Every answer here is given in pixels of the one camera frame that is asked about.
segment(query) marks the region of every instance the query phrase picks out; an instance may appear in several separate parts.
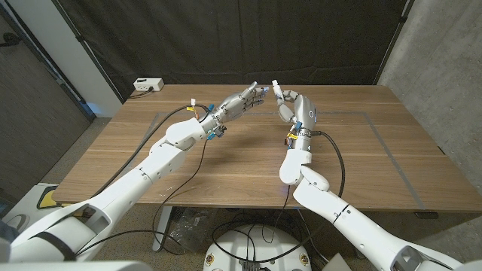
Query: dark backdrop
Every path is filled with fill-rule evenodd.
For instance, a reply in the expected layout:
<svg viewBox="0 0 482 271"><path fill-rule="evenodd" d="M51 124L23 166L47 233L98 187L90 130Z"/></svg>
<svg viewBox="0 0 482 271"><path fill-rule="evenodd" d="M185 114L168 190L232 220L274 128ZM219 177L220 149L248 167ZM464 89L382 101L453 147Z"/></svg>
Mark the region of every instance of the dark backdrop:
<svg viewBox="0 0 482 271"><path fill-rule="evenodd" d="M405 0L59 0L124 98L166 84L372 84Z"/></svg>

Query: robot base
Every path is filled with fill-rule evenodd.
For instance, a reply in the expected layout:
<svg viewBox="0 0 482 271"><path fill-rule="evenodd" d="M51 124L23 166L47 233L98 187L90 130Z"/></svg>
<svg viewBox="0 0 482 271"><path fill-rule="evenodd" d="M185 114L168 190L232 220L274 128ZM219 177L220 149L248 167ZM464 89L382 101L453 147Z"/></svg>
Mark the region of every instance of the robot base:
<svg viewBox="0 0 482 271"><path fill-rule="evenodd" d="M249 232L248 237L235 230L230 230L223 234L216 240L216 242L226 251L238 257L246 258L246 246L248 259L253 260L253 253L255 260L266 260L272 257L276 257L299 244L294 237L290 236L286 232L264 225L244 225L237 227L236 230L242 231L246 234ZM212 244L206 252L206 258L204 259L203 270L204 271L227 271L227 270L295 270L295 271L311 271L310 260L308 258L307 250L301 246L294 250L292 253L287 254L280 259L271 261L269 263L249 264L243 263L242 260L237 260L219 249L216 244Z"/></svg>

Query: robotic arm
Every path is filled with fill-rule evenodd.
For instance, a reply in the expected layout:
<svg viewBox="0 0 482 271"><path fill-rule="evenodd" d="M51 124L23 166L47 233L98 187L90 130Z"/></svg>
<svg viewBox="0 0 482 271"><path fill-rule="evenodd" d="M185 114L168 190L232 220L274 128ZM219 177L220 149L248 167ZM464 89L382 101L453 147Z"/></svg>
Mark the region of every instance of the robotic arm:
<svg viewBox="0 0 482 271"><path fill-rule="evenodd" d="M11 244L10 262L42 262L92 259L102 245L80 255L78 251L107 237L153 183L177 170L187 152L200 140L221 137L224 124L241 117L250 108L260 105L268 88L256 88L254 82L241 93L227 97L199 122L191 118L170 126L166 135L156 142L149 155L138 166L119 178L99 195L59 209L33 224ZM82 221L75 213L88 213Z"/></svg>
<svg viewBox="0 0 482 271"><path fill-rule="evenodd" d="M307 166L311 163L315 105L294 91L281 91L276 81L273 89L280 117L294 123L285 141L288 151L279 177L285 184L297 186L293 197L302 206L330 221L378 270L450 270L462 265L445 254L393 236L332 193L328 181ZM294 103L294 114L285 101Z"/></svg>

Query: gray wall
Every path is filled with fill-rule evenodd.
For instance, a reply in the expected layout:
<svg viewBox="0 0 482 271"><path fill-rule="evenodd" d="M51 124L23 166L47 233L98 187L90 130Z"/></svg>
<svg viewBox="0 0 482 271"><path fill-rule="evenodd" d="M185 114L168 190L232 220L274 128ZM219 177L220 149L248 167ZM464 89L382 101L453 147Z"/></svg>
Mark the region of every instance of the gray wall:
<svg viewBox="0 0 482 271"><path fill-rule="evenodd" d="M378 84L482 194L482 1L416 0Z"/></svg>

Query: table top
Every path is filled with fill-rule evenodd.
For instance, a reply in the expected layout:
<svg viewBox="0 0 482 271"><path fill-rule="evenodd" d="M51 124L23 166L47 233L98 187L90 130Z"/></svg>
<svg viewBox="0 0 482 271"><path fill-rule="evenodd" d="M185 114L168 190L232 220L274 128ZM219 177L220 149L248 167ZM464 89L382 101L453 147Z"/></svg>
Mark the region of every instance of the table top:
<svg viewBox="0 0 482 271"><path fill-rule="evenodd" d="M93 195L127 160L152 126L166 113L189 104L218 105L242 91L239 85L166 85L160 92L130 99L56 189L58 202L79 202ZM438 148L407 109L384 86L282 86L309 97L316 105L315 128L336 141L346 167L343 198L361 210L479 212L482 197ZM133 168L166 128L194 114L179 112L151 137L131 163ZM291 128L277 113L272 90L265 103L226 123L221 139L207 143L197 175L168 206L281 208L288 187L279 180ZM160 179L138 203L161 203L185 182L200 162L203 143L184 165ZM312 139L312 169L338 193L340 164L323 137ZM299 206L292 196L288 208Z"/></svg>

